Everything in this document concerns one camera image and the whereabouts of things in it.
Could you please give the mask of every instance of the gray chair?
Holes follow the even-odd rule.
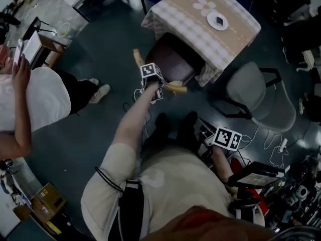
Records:
[[[262,72],[274,73],[276,78],[265,83]],[[257,116],[255,112],[260,111],[259,107],[263,104],[270,86],[275,89],[272,105],[265,109],[263,117]],[[260,69],[254,62],[249,62],[233,74],[226,91],[228,97],[209,92],[210,95],[239,108],[239,113],[235,114],[226,114],[220,110],[225,117],[251,119],[258,126],[278,133],[288,131],[295,122],[295,108],[277,69]]]

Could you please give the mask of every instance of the black shoe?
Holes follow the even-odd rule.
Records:
[[[158,130],[163,130],[168,133],[171,131],[170,121],[167,118],[166,113],[164,113],[164,112],[160,113],[157,116],[157,118],[155,120],[155,125],[156,125],[156,129],[158,129]]]
[[[197,112],[192,111],[190,112],[182,122],[183,128],[193,127],[198,119]]]

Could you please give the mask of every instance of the phone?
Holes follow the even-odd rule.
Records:
[[[18,45],[16,47],[15,55],[14,55],[14,64],[16,64],[19,68],[20,63],[21,63],[21,57],[22,57],[22,52],[24,50],[24,42],[22,39],[18,40]]]

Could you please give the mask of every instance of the white shirt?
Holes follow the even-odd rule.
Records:
[[[31,130],[35,131],[66,117],[71,103],[60,76],[48,67],[31,71],[27,87]],[[15,94],[11,75],[0,75],[0,132],[15,130]]]
[[[135,151],[126,144],[109,147],[100,166],[119,185],[132,177]],[[183,148],[163,150],[142,166],[140,179],[149,200],[152,233],[193,206],[202,206],[224,216],[233,198],[218,177],[194,154]],[[81,199],[84,220],[98,241],[117,198],[117,191],[97,173],[88,182]]]

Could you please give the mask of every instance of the checkered tablecloth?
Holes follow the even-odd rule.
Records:
[[[218,31],[207,22],[210,12],[228,20],[228,29]],[[154,5],[142,24],[156,39],[170,32],[192,47],[206,62],[199,84],[214,82],[234,58],[249,45],[261,27],[236,0],[162,0]]]

